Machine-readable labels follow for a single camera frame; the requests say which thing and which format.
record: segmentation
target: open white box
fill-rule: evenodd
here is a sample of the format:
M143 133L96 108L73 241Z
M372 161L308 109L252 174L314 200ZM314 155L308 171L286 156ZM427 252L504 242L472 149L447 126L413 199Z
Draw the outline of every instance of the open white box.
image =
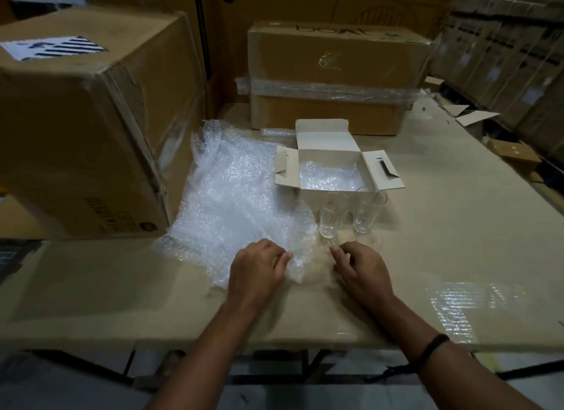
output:
M298 148L278 146L274 182L301 189L301 196L313 210L329 191L302 188L300 162L313 161L323 167L347 168L356 164L367 191L405 187L384 150L361 152L345 119L299 119L296 121ZM355 191L341 191L352 201Z

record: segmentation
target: table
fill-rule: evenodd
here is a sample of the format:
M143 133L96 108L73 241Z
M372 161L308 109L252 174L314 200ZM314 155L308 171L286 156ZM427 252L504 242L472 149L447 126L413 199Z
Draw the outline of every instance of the table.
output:
M377 247L395 292L470 351L564 349L564 221L433 100L418 101L385 149L406 188L388 191ZM340 241L354 239L350 227ZM186 347L224 299L199 266L153 239L48 243L0 286L0 343ZM254 349L387 348L335 284L320 243L303 284L287 284L255 326Z

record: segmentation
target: human hand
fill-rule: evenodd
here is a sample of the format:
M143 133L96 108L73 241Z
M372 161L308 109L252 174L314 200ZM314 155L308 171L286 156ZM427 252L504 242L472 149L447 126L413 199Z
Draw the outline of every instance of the human hand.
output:
M226 306L252 317L259 315L284 281L292 257L268 239L240 250L231 264Z
M372 248L353 241L332 246L330 251L346 290L372 313L394 298L386 264Z

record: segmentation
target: floor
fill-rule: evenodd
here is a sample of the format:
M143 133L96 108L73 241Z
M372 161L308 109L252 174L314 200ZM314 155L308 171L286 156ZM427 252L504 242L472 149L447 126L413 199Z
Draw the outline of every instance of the floor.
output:
M123 370L129 352L74 352L75 355L117 371ZM151 374L164 351L138 351L131 376ZM386 365L402 364L395 351L353 350L329 357L336 365L330 373L379 373ZM482 354L484 365L508 370L564 358L564 355ZM244 362L232 374L299 373L300 364ZM511 384L546 410L564 408L564 373L512 381ZM22 352L0 354L0 408L2 410L71 410L81 408L140 410L150 394L129 390L84 374L47 363ZM433 400L420 385L371 386L227 386L219 409L435 409Z

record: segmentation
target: glass tumbler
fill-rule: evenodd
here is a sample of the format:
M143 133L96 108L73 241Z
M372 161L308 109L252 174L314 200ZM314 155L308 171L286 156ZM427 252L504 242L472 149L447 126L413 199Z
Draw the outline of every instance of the glass tumbler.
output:
M352 227L359 233L366 233L370 230L382 207L387 202L385 193L366 190L366 187L361 187L356 191L358 196Z
M342 193L329 192L319 209L319 233L325 238L335 238L339 227L349 212L349 198Z

